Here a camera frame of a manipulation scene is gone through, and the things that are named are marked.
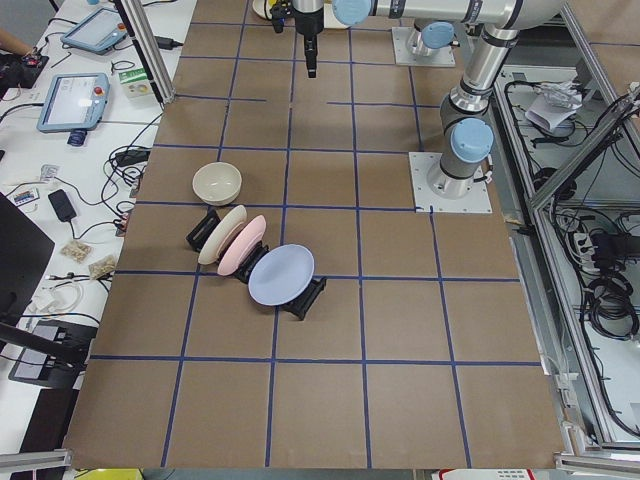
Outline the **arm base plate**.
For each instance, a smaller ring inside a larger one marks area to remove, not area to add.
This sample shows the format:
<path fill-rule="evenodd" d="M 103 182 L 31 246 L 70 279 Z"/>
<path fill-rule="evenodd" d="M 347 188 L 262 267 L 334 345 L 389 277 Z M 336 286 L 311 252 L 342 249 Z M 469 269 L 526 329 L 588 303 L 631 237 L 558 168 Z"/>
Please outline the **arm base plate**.
<path fill-rule="evenodd" d="M 487 182 L 481 168 L 466 180 L 445 175 L 439 152 L 410 152 L 415 210 L 423 213 L 491 214 Z"/>
<path fill-rule="evenodd" d="M 414 27 L 393 27 L 392 40 L 397 65 L 434 68 L 453 68 L 456 65 L 451 46 L 439 49 L 425 47 L 420 32 Z"/>

